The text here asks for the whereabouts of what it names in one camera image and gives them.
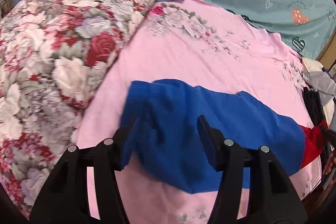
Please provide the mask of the blue and red pants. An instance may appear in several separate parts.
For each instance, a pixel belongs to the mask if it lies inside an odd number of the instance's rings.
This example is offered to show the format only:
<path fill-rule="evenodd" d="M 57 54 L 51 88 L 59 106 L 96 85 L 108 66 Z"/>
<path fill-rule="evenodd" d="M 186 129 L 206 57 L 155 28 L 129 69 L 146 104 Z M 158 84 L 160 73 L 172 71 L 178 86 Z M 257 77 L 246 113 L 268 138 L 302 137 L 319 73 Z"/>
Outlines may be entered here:
<path fill-rule="evenodd" d="M 327 129 L 324 121 L 303 127 L 247 92 L 218 93 L 170 79 L 131 83 L 120 125 L 132 127 L 128 150 L 147 173 L 191 194 L 218 190 L 225 139 L 269 147 L 293 175 L 322 153 Z"/>

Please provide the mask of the black garment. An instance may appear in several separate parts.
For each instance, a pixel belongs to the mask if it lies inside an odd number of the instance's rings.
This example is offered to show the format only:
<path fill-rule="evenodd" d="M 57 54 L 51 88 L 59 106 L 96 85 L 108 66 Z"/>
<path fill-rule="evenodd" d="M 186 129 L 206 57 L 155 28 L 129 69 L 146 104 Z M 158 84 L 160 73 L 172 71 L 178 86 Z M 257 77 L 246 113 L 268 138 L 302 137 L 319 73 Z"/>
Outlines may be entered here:
<path fill-rule="evenodd" d="M 313 122 L 314 126 L 319 125 L 322 121 L 325 120 L 325 114 L 319 92 L 304 87 L 302 96 L 311 121 Z"/>

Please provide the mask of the grey garment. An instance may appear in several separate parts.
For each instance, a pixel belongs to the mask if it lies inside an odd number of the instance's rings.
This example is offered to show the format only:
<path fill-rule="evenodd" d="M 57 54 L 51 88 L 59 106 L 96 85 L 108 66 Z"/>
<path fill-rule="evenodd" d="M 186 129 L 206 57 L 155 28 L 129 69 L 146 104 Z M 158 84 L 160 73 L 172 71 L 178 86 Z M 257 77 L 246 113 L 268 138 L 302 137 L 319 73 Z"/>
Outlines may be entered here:
<path fill-rule="evenodd" d="M 308 72 L 306 75 L 309 85 L 319 92 L 323 105 L 335 98 L 335 81 L 326 72 Z"/>

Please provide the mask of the wooden headboard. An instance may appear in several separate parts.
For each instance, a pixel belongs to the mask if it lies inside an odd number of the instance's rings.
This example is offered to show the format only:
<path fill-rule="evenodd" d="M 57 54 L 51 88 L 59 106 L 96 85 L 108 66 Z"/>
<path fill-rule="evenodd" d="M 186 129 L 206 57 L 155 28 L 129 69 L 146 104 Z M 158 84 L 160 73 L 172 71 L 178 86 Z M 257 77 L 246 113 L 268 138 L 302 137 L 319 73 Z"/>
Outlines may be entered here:
<path fill-rule="evenodd" d="M 319 61 L 326 69 L 330 69 L 335 63 L 335 58 L 336 58 L 336 36 L 335 34 L 333 34 L 333 37 L 324 47 L 322 52 L 318 55 L 317 61 Z"/>

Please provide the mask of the red floral quilt roll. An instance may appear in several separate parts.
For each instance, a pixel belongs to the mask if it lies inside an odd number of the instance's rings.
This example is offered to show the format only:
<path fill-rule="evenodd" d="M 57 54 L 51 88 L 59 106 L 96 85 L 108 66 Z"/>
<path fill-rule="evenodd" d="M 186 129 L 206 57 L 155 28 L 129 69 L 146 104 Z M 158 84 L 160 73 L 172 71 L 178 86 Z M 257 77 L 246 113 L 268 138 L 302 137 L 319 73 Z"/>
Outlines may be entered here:
<path fill-rule="evenodd" d="M 151 6 L 131 12 L 39 0 L 18 3 L 1 20 L 1 186 L 24 218 Z"/>

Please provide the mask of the pink floral bed sheet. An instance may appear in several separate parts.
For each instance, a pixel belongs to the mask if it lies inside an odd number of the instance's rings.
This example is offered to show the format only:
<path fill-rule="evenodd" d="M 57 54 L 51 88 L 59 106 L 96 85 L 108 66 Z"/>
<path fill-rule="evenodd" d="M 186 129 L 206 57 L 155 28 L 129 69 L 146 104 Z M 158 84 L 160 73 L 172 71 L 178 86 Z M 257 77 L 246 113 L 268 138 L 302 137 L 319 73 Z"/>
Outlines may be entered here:
<path fill-rule="evenodd" d="M 196 13 L 184 19 L 200 37 L 178 28 L 177 9 L 164 8 L 172 23 L 159 23 L 158 6 L 148 13 L 129 45 L 106 75 L 86 109 L 77 145 L 92 147 L 119 128 L 132 81 L 176 79 L 224 93 L 246 91 L 277 114 L 313 127 L 302 99 L 304 67 L 280 35 L 247 24 L 241 16 L 200 0 L 176 5 Z M 207 223 L 217 192 L 188 194 L 148 175 L 132 155 L 116 173 L 130 223 Z"/>

